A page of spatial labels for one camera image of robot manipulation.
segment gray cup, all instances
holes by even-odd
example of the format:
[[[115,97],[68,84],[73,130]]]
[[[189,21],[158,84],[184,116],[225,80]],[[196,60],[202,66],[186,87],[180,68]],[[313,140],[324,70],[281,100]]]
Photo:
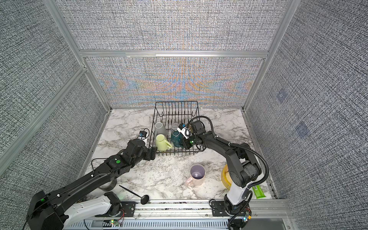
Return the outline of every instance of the gray cup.
[[[159,134],[163,134],[165,137],[167,136],[166,128],[161,122],[155,124],[155,137]]]

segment dish rack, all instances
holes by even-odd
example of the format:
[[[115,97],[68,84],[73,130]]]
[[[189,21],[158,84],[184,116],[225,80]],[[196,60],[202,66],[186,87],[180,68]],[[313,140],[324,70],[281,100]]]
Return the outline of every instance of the dish rack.
[[[199,116],[198,101],[180,101],[180,102],[156,102],[155,111],[153,113],[152,129],[149,138],[149,148],[156,146],[155,144],[155,124],[161,122],[166,128],[166,138],[171,142],[171,125],[173,123],[184,123],[185,125],[193,118]],[[192,146],[190,149],[181,147],[173,147],[166,151],[157,152],[158,155],[194,155],[203,152],[203,147]]]

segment robotic arm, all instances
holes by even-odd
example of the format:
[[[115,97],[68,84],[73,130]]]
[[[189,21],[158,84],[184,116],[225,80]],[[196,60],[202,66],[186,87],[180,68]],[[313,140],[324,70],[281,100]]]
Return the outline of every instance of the robotic arm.
[[[250,149],[247,143],[241,145],[230,143],[213,133],[213,125],[209,118],[204,117],[210,121],[212,131],[206,131],[203,123],[200,120],[189,122],[187,126],[181,124],[178,130],[183,133],[183,146],[190,149],[193,145],[202,145],[206,148],[215,150],[226,158],[227,166],[229,168],[230,177],[233,181],[230,191],[225,195],[225,210],[230,215],[235,215],[244,207],[246,194],[251,188],[251,184],[261,174],[262,170],[255,157],[256,152]],[[187,129],[190,130],[191,135],[187,136]],[[267,179],[268,167],[265,164],[266,172],[263,179],[257,182],[260,184]]]
[[[209,120],[211,131],[206,131],[200,120],[193,121],[199,117]],[[226,158],[230,177],[233,180],[230,191],[224,198],[226,212],[233,215],[229,221],[230,225],[230,222],[241,212],[242,208],[248,205],[249,200],[247,202],[244,200],[249,189],[264,182],[268,177],[267,163],[260,155],[251,150],[248,144],[230,143],[214,134],[212,122],[208,117],[194,117],[187,126],[181,124],[178,131],[183,133],[185,137],[182,144],[186,149],[193,145],[202,145],[215,150]],[[35,194],[29,205],[26,222],[31,230],[62,230],[64,226],[91,216],[105,213],[110,216],[121,215],[120,200],[113,192],[107,192],[90,201],[76,202],[99,186],[129,172],[141,160],[154,160],[156,151],[156,147],[148,149],[141,139],[130,140],[126,149],[110,156],[96,169],[71,184],[48,194],[45,194],[44,191]],[[255,155],[265,165],[265,175],[257,182],[254,181],[262,170]]]
[[[76,203],[99,186],[129,172],[141,160],[154,160],[156,147],[148,149],[139,139],[130,140],[127,148],[107,158],[90,173],[51,193],[40,191],[32,197],[27,212],[32,230],[62,230],[77,221],[108,213],[120,215],[120,199],[113,193],[91,201]]]

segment mug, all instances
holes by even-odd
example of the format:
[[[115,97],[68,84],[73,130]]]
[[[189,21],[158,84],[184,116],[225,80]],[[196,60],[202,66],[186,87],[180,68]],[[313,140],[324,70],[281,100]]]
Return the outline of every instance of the mug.
[[[174,144],[175,147],[182,147],[181,140],[183,139],[183,134],[181,134],[179,131],[174,130],[171,133],[171,142]]]
[[[166,136],[166,128],[161,122],[157,122],[155,124],[155,136],[159,134],[163,134],[164,136]]]
[[[167,149],[173,148],[173,145],[167,141],[166,137],[163,134],[157,135],[155,140],[158,151],[165,151]]]
[[[203,183],[206,175],[205,168],[200,164],[195,164],[190,168],[190,177],[184,183],[185,186],[197,186]]]

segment cable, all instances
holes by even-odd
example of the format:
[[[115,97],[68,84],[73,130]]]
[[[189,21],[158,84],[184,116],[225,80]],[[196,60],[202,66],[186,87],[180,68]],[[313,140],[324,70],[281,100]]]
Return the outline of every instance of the cable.
[[[254,151],[253,149],[248,149],[248,148],[245,148],[245,147],[243,147],[241,145],[234,144],[234,143],[231,143],[230,146],[238,147],[238,148],[241,148],[241,149],[250,151],[251,153],[253,153],[254,155],[256,155],[258,157],[258,159],[260,159],[262,161],[263,165],[265,166],[265,175],[259,181],[256,181],[256,182],[250,184],[248,186],[248,189],[250,189],[253,186],[256,186],[256,185],[259,185],[259,184],[262,184],[263,182],[265,182],[266,179],[267,179],[267,177],[268,177],[268,175],[269,175],[269,173],[270,173],[269,167],[268,167],[268,163],[266,162],[266,160],[260,154],[258,154],[256,151]]]
[[[224,143],[224,144],[227,144],[229,146],[232,146],[232,147],[237,147],[237,148],[241,148],[241,149],[244,149],[244,150],[247,150],[247,151],[250,151],[251,153],[253,153],[255,156],[258,157],[258,159],[260,159],[262,161],[262,164],[265,166],[265,175],[262,177],[262,179],[260,179],[259,181],[256,181],[250,185],[248,185],[248,189],[250,189],[251,187],[253,186],[256,186],[256,185],[259,185],[259,184],[262,184],[263,182],[266,181],[267,177],[268,177],[268,174],[269,174],[269,167],[268,167],[268,163],[266,162],[266,160],[259,154],[257,153],[256,151],[254,151],[253,149],[248,149],[244,146],[241,146],[241,145],[238,145],[236,143],[232,143],[232,142],[229,142],[225,139],[222,139],[220,137],[215,137],[216,140]]]
[[[121,225],[123,224],[123,222],[124,222],[124,218],[125,218],[125,216],[124,216],[124,213],[125,213],[125,211],[124,211],[124,209],[122,209],[122,211],[123,211],[123,215],[120,217],[120,219],[117,221],[118,223],[119,223],[119,229],[120,229],[120,227],[121,227]]]
[[[95,173],[95,169],[93,168],[93,164],[92,164],[92,162],[94,161],[94,160],[102,160],[102,159],[108,159],[108,158],[95,158],[95,159],[92,159],[92,161],[91,161],[91,166],[92,166],[92,172],[93,172],[93,174]]]
[[[188,128],[185,129],[185,136],[187,136],[187,137],[190,136],[190,131],[189,131]]]
[[[87,227],[87,225],[86,225],[86,220],[83,220],[83,222],[84,222],[84,226],[86,227],[86,229],[90,230],[90,229]]]
[[[199,147],[198,147],[198,145],[195,145],[196,147],[197,147],[197,149],[199,150],[199,151],[204,151],[205,149],[206,149],[206,147],[204,147],[203,145],[200,145],[200,146],[202,146],[203,147],[203,149],[200,149]]]
[[[206,116],[196,116],[196,117],[193,117],[193,118],[188,122],[187,127],[189,127],[189,124],[190,124],[194,119],[196,119],[196,118],[200,118],[200,117],[202,117],[202,118],[206,118],[206,119],[209,121],[209,124],[210,124],[210,126],[211,126],[212,135],[213,135],[213,136],[215,136],[215,132],[213,131],[213,124],[212,124],[212,121],[211,121],[211,119],[210,119],[210,118],[208,118],[208,117],[206,117]]]
[[[141,140],[146,140],[146,139],[148,138],[148,136],[149,136],[149,133],[150,133],[149,129],[148,129],[148,128],[144,128],[144,129],[143,129],[143,131],[145,131],[145,130],[148,130],[147,136],[146,136],[146,138],[141,139]]]
[[[33,212],[29,215],[29,217],[25,220],[24,225],[22,230],[24,230],[25,225],[27,224],[28,220],[30,219],[30,217],[33,215],[33,213],[35,213],[35,211],[37,211],[37,209],[41,208],[42,205],[44,205],[45,203],[41,204],[40,206],[38,206],[37,208],[35,208],[35,210],[33,210]]]
[[[206,126],[205,126],[205,124],[203,124],[203,122],[200,120],[200,122],[202,123],[202,125],[203,125],[203,127],[206,129]]]
[[[230,229],[231,222],[244,210],[244,208],[247,207],[247,205],[249,204],[250,200],[252,199],[253,192],[251,190],[248,190],[247,196],[249,194],[250,194],[250,196],[249,196],[248,200],[245,202],[245,205],[241,208],[241,210],[237,214],[235,214],[234,216],[232,216],[231,219],[229,220],[229,224],[227,225],[229,229]]]
[[[212,207],[212,205],[211,205],[211,201],[216,201],[216,200],[215,200],[215,199],[210,199],[210,200],[208,201],[209,206],[211,207],[211,209],[213,209],[213,207]]]

